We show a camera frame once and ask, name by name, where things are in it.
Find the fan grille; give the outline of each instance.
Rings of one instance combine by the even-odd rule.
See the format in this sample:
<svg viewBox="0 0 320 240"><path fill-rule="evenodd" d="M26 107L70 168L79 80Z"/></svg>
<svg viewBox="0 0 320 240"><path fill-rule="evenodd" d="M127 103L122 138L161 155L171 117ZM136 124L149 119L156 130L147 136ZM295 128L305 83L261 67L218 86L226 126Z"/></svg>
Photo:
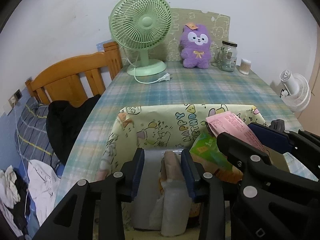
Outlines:
<svg viewBox="0 0 320 240"><path fill-rule="evenodd" d="M282 100L294 112L302 111L310 100L310 87L307 80L300 74L293 74L295 81L299 85L299 92L294 96L284 96Z"/></svg>
<svg viewBox="0 0 320 240"><path fill-rule="evenodd" d="M112 36L128 49L155 47L170 27L171 12L165 0L122 0L110 16Z"/></svg>
<svg viewBox="0 0 320 240"><path fill-rule="evenodd" d="M291 77L291 72L289 70L285 70L280 75L280 80L286 82Z"/></svg>

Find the jar lid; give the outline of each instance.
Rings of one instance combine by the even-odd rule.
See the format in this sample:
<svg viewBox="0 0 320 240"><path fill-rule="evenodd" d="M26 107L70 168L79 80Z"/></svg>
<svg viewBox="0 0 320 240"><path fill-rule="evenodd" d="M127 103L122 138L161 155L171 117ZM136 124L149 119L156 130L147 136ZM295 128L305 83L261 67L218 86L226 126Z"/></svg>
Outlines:
<svg viewBox="0 0 320 240"><path fill-rule="evenodd" d="M230 46L230 47L238 47L238 44L231 42L231 41L222 41L222 44Z"/></svg>

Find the paper tag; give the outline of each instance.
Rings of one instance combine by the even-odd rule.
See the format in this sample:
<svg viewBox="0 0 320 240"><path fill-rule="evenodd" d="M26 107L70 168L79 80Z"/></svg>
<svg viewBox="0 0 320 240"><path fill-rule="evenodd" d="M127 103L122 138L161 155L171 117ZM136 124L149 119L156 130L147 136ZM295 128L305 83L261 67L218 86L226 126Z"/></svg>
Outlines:
<svg viewBox="0 0 320 240"><path fill-rule="evenodd" d="M198 28L194 23L187 23L186 26L188 26L191 30L195 30Z"/></svg>
<svg viewBox="0 0 320 240"><path fill-rule="evenodd" d="M206 121L216 137L222 132L227 132L265 152L263 145L252 130L238 116L232 114L230 111L209 116L206 118Z"/></svg>

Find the fan power cord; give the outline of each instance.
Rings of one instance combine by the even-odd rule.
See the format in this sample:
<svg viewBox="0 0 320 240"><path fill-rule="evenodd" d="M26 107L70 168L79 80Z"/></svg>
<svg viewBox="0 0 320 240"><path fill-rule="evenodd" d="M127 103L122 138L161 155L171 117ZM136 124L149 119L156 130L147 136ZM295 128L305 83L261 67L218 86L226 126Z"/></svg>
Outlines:
<svg viewBox="0 0 320 240"><path fill-rule="evenodd" d="M162 82L162 81L170 81L170 79L171 79L170 74L169 74L169 73L166 73L164 76L162 76L161 78L158 78L156 81L153 81L153 82L141 82L141 81L139 81L139 80L137 79L137 77L136 77L136 68L134 68L133 74L134 74L134 79L135 79L138 83L144 84L144 85L155 84L155 83Z"/></svg>
<svg viewBox="0 0 320 240"><path fill-rule="evenodd" d="M170 74L169 74L169 73L166 73L164 76L162 76L161 78L158 78L156 81L153 81L153 82L141 82L141 81L139 81L139 80L137 79L137 77L136 77L136 68L138 67L138 66L136 65L136 63L137 63L139 54L138 54L137 57L136 57L135 63L132 64L131 61L130 61L129 58L128 58L127 52L125 51L125 47L123 47L123 50L124 50L124 54L125 54L126 60L130 63L130 65L134 66L133 76L134 76L134 79L135 79L138 83L144 84L144 85L150 85L150 84L155 84L155 83L162 82L162 81L170 81L170 79L172 79L172 77L170 76Z"/></svg>

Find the table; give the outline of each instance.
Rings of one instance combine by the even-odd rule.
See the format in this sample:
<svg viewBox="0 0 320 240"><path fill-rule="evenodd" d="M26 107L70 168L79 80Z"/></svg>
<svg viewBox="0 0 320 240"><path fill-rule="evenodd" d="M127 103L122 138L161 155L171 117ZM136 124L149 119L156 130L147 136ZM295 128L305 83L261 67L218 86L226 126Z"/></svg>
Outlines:
<svg viewBox="0 0 320 240"><path fill-rule="evenodd" d="M235 70L224 72L216 67L186 69L180 62L168 62L157 75L138 77L151 82L166 72L170 81L143 85L125 69L106 89L84 124L63 172L56 204L79 180L95 180L109 133L120 109L125 106L168 104L242 104L255 105L267 124L283 119L287 130L298 131L299 121L278 95L254 72L243 75Z"/></svg>

